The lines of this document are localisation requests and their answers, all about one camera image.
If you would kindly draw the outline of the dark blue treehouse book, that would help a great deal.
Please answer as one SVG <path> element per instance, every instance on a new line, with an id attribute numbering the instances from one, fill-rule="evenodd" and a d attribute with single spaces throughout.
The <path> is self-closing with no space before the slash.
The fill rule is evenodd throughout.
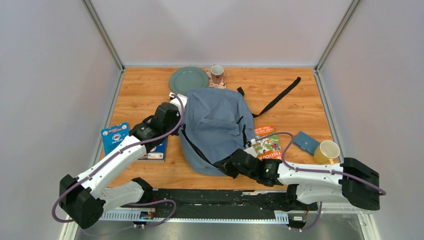
<path id="1" fill-rule="evenodd" d="M 150 152 L 139 158 L 139 161 L 165 161 L 167 151 L 168 139 L 164 139 L 163 142 L 155 146 Z"/>

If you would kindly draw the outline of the blue-grey backpack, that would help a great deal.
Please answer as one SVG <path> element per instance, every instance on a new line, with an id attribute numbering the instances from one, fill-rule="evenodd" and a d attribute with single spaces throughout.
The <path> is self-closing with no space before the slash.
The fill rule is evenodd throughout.
<path id="1" fill-rule="evenodd" d="M 249 109 L 244 90 L 198 88 L 185 96 L 179 138 L 185 160 L 197 173 L 208 176 L 229 174 L 223 166 L 238 149 L 255 137 L 256 114 Z"/>

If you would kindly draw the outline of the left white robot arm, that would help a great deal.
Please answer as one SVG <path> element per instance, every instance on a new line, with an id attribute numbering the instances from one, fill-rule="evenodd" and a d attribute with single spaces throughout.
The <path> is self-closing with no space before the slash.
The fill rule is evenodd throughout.
<path id="1" fill-rule="evenodd" d="M 115 208 L 155 205 L 152 186 L 140 177 L 118 187 L 109 185 L 130 164 L 160 145 L 169 135 L 177 135 L 184 118 L 184 103 L 179 98 L 176 101 L 159 105 L 154 115 L 136 124 L 97 164 L 76 177 L 64 176 L 59 183 L 59 197 L 51 210 L 52 217 L 57 222 L 67 222 L 56 215 L 56 208 L 60 207 L 71 222 L 87 229 L 103 213 Z"/>

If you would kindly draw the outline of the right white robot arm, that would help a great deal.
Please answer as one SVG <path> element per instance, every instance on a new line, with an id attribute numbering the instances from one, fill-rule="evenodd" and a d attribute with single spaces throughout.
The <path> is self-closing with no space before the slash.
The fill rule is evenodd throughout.
<path id="1" fill-rule="evenodd" d="M 303 204 L 350 203 L 369 211 L 380 209 L 380 175 L 359 160 L 346 157 L 342 163 L 301 164 L 280 159 L 254 157 L 237 149 L 230 156 L 214 163 L 221 172 L 236 178 L 244 175 L 258 184 L 287 186 L 286 205 L 293 210 Z"/>

